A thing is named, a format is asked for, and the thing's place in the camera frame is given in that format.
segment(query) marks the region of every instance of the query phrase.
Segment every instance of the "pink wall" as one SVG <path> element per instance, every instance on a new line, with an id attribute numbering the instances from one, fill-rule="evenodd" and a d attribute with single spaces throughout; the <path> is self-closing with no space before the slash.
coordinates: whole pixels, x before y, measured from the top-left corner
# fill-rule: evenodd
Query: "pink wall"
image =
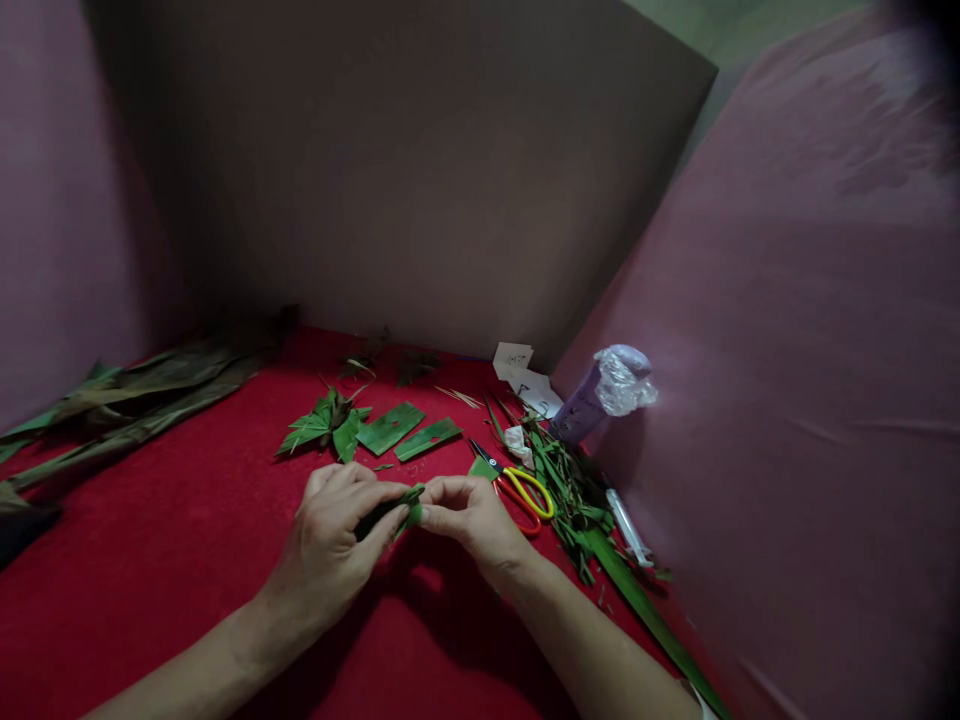
<path id="1" fill-rule="evenodd" d="M 79 2 L 0 5 L 0 430 L 190 322 Z"/>
<path id="2" fill-rule="evenodd" d="M 758 60 L 568 351 L 660 399 L 596 452 L 748 717 L 921 717 L 954 652 L 960 233 L 925 38 L 858 13 Z"/>

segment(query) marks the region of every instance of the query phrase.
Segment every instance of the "white paper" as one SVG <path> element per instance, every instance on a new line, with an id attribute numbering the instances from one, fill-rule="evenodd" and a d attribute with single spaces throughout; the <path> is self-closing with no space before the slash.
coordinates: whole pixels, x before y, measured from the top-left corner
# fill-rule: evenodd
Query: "white paper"
<path id="1" fill-rule="evenodd" d="M 507 428 L 503 431 L 503 442 L 507 450 L 519 458 L 528 470 L 533 470 L 533 450 L 528 448 L 523 441 L 523 428 L 517 425 L 515 428 Z"/>
<path id="2" fill-rule="evenodd" d="M 563 400 L 550 387 L 550 378 L 533 370 L 513 369 L 512 377 L 507 379 L 513 391 L 534 410 L 543 413 L 547 420 L 560 412 Z"/>
<path id="3" fill-rule="evenodd" d="M 533 357 L 533 348 L 530 345 L 517 343 L 500 343 L 497 354 L 493 356 L 493 369 L 501 380 L 510 381 L 518 370 L 526 370 Z"/>

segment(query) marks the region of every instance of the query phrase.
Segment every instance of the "hand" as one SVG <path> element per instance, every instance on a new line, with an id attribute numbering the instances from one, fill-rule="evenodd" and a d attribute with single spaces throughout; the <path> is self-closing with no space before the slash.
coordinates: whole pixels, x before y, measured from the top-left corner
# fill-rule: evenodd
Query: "hand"
<path id="1" fill-rule="evenodd" d="M 420 502 L 420 526 L 463 545 L 487 582 L 501 592 L 511 575 L 540 558 L 486 478 L 436 477 Z"/>
<path id="2" fill-rule="evenodd" d="M 379 482 L 357 463 L 328 465 L 310 475 L 280 561 L 241 610 L 237 652 L 244 660 L 271 664 L 299 654 L 343 617 L 410 509 L 391 510 L 363 542 L 353 529 L 377 505 L 407 490 Z"/>

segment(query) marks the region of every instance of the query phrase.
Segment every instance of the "scissors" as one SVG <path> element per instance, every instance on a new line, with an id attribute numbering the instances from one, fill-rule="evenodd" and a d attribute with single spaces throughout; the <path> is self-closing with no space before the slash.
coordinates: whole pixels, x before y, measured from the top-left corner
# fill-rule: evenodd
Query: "scissors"
<path id="1" fill-rule="evenodd" d="M 517 526 L 527 537 L 536 537 L 540 534 L 540 529 L 543 527 L 541 520 L 550 520 L 554 516 L 555 508 L 553 505 L 553 498 L 550 497 L 550 493 L 547 492 L 547 489 L 543 484 L 537 480 L 532 475 L 525 473 L 519 468 L 505 468 L 503 465 L 498 463 L 490 454 L 480 447 L 475 440 L 470 440 L 470 447 L 473 448 L 473 451 L 483 459 L 490 467 L 497 471 L 497 477 L 493 481 L 493 489 L 497 491 L 497 494 L 503 492 L 507 497 L 509 497 L 513 502 L 515 502 L 523 513 L 530 518 L 531 525 L 525 527 L 520 525 Z M 526 488 L 523 486 L 523 483 L 520 482 L 520 479 L 523 479 L 524 482 L 529 483 L 546 501 L 547 509 L 543 510 L 540 506 L 535 503 L 530 495 L 527 493 Z"/>

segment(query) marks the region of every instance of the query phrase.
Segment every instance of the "red scissor handle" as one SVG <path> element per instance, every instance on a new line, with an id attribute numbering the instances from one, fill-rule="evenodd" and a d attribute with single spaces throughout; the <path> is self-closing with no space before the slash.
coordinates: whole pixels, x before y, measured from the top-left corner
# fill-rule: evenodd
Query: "red scissor handle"
<path id="1" fill-rule="evenodd" d="M 533 511 L 533 508 L 527 505 L 526 501 L 520 497 L 520 494 L 513 489 L 513 486 L 508 480 L 504 479 L 502 475 L 499 476 L 493 481 L 493 489 L 497 491 L 497 494 L 503 492 L 507 497 L 513 500 L 514 504 L 523 511 L 524 515 L 530 518 L 532 525 L 529 527 L 525 527 L 520 523 L 517 523 L 517 527 L 520 528 L 520 532 L 527 537 L 536 537 L 540 534 L 540 528 L 543 527 L 543 524 L 540 522 L 540 518 Z"/>

